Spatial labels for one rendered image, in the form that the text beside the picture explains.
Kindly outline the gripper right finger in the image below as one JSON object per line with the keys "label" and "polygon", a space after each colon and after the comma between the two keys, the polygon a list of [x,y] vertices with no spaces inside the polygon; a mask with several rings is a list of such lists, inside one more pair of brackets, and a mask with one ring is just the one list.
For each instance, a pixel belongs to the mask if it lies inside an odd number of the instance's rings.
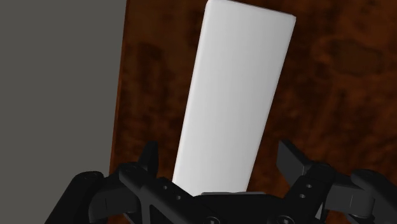
{"label": "gripper right finger", "polygon": [[279,141],[276,166],[290,189],[275,224],[325,224],[329,211],[345,214],[351,224],[397,224],[397,186],[379,172],[341,174],[288,140]]}

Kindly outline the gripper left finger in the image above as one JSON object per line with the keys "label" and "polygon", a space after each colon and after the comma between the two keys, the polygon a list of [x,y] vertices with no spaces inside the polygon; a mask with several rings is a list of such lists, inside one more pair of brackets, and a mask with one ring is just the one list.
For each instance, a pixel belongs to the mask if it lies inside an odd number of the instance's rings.
{"label": "gripper left finger", "polygon": [[45,224],[108,224],[119,214],[130,224],[199,224],[196,198],[157,172],[158,144],[150,141],[137,162],[120,164],[108,177],[79,173]]}

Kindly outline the brown wooden table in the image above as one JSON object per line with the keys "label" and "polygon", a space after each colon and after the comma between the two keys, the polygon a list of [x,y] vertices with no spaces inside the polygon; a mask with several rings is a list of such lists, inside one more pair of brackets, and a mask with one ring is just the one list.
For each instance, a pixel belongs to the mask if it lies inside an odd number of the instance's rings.
{"label": "brown wooden table", "polygon": [[[111,171],[154,140],[172,177],[206,1],[127,0]],[[397,184],[397,0],[238,1],[296,17],[249,190],[287,192],[284,138],[339,172]]]}

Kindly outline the white flat rectangular block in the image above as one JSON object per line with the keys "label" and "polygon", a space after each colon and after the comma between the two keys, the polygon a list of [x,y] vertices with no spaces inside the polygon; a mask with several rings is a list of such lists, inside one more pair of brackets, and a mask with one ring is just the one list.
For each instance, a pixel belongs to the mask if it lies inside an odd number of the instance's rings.
{"label": "white flat rectangular block", "polygon": [[295,22],[207,0],[172,177],[189,194],[247,190]]}

